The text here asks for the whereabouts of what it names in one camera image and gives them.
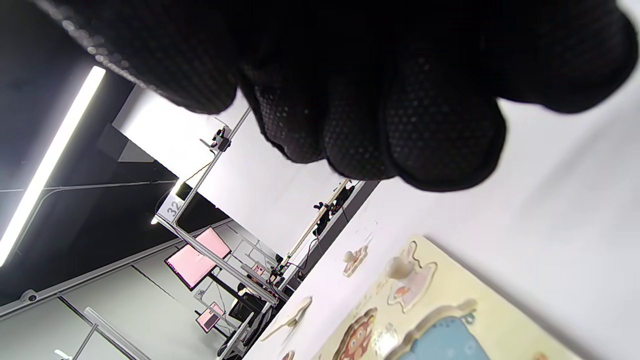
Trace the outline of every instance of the black ceiling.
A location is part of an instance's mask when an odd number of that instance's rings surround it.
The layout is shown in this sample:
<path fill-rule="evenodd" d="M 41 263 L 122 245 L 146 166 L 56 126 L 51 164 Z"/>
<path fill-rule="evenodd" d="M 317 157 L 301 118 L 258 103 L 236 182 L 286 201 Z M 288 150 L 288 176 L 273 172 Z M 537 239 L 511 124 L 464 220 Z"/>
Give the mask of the black ceiling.
<path fill-rule="evenodd" d="M 0 190 L 25 188 L 94 59 L 23 0 L 0 1 Z M 160 163 L 124 163 L 97 146 L 133 86 L 107 72 L 47 186 L 175 180 Z M 150 220 L 172 184 L 51 195 L 19 253 L 0 268 L 0 306 L 175 238 Z M 21 192 L 0 192 L 0 235 Z M 227 216 L 200 196 L 180 224 L 194 231 Z"/>

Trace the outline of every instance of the desk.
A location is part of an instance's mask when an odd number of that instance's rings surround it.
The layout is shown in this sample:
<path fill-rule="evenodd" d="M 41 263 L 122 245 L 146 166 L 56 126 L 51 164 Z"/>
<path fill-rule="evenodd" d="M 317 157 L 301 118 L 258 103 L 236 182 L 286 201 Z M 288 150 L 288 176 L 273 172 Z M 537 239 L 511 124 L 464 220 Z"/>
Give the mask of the desk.
<path fill-rule="evenodd" d="M 245 359 L 309 360 L 410 234 L 434 241 L 585 358 L 637 359 L 640 313 L 640 76 L 576 116 L 501 102 L 507 143 L 497 171 L 455 193 L 378 185 L 284 306 L 313 296 L 304 319 Z M 347 250 L 369 255 L 342 275 Z"/>

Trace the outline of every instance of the gloved hand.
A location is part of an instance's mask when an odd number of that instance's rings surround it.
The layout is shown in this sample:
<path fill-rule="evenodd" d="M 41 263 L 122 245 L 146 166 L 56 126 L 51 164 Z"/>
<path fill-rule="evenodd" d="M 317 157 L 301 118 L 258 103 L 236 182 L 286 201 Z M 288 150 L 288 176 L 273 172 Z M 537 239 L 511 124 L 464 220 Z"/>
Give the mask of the gloved hand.
<path fill-rule="evenodd" d="M 498 97 L 584 111 L 637 61 L 613 0 L 34 2 L 98 61 L 179 106 L 219 113 L 240 88 L 291 161 L 436 192 L 495 169 Z"/>

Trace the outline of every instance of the monitor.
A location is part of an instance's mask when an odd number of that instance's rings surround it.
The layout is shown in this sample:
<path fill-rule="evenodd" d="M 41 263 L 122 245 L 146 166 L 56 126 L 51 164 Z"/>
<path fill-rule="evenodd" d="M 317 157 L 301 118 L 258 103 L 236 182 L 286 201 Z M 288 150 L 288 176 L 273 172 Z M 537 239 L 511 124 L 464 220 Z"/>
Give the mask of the monitor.
<path fill-rule="evenodd" d="M 224 259 L 231 253 L 231 249 L 220 238 L 216 231 L 208 228 L 196 239 L 214 254 Z M 173 255 L 165 259 L 166 263 L 178 278 L 193 291 L 207 277 L 216 266 L 216 263 L 199 253 L 191 245 L 187 244 Z"/>
<path fill-rule="evenodd" d="M 220 320 L 220 315 L 224 314 L 224 311 L 222 311 L 222 309 L 220 309 L 220 306 L 218 306 L 215 302 L 211 304 L 210 307 L 218 313 L 216 314 L 209 309 L 205 309 L 204 313 L 202 313 L 202 315 L 198 316 L 198 318 L 196 319 L 198 325 L 200 325 L 202 330 L 204 330 L 204 332 L 206 332 L 207 334 L 211 329 L 213 329 L 213 325 L 216 325 L 218 323 L 218 321 Z"/>
<path fill-rule="evenodd" d="M 251 268 L 251 270 L 253 270 L 253 272 L 258 274 L 258 276 L 262 276 L 262 274 L 264 274 L 264 266 L 262 266 L 262 264 L 258 262 L 255 263 L 255 265 L 253 266 L 253 268 Z"/>

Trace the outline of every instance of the light fixture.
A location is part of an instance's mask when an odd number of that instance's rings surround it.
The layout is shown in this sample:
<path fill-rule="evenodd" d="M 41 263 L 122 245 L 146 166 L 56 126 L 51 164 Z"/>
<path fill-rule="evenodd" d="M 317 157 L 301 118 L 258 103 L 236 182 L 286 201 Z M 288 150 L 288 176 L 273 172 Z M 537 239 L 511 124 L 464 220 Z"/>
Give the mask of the light fixture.
<path fill-rule="evenodd" d="M 182 184 L 184 184 L 184 180 L 178 179 L 178 181 L 175 182 L 175 185 L 171 189 L 171 195 L 177 194 L 178 190 L 180 190 L 180 186 L 182 186 Z"/>
<path fill-rule="evenodd" d="M 4 232 L 2 240 L 0 240 L 0 266 L 4 265 L 4 262 L 9 257 L 18 236 L 20 236 L 20 232 L 22 231 L 24 224 L 27 222 L 27 219 L 31 214 L 31 210 L 33 210 L 33 206 L 36 201 L 38 201 L 40 193 L 42 193 L 42 189 L 46 185 L 47 180 L 49 180 L 49 176 L 56 167 L 56 164 L 58 163 L 62 152 L 65 150 L 67 143 L 69 143 L 71 135 L 74 133 L 80 119 L 82 119 L 86 107 L 89 105 L 91 98 L 95 94 L 95 91 L 98 89 L 98 86 L 104 77 L 104 73 L 104 69 L 93 67 L 89 76 L 87 76 L 84 81 L 82 88 L 80 88 L 80 92 L 76 96 L 76 99 L 73 104 L 71 104 L 71 108 L 69 108 L 67 116 L 65 116 L 65 119 L 62 121 L 62 125 L 58 129 L 56 136 L 53 138 L 44 158 L 42 158 L 42 162 L 40 162 L 40 166 L 38 167 L 38 170 L 36 170 L 36 174 L 33 176 L 29 187 L 24 192 L 22 200 L 20 200 L 20 204 L 15 210 L 15 213 L 11 218 L 11 222 L 9 222 L 9 226 Z"/>
<path fill-rule="evenodd" d="M 53 352 L 54 352 L 54 353 L 56 353 L 56 355 L 57 355 L 57 356 L 62 357 L 62 360 L 72 360 L 72 359 L 74 358 L 73 356 L 66 355 L 66 354 L 65 354 L 62 350 L 60 350 L 60 349 L 53 350 Z"/>

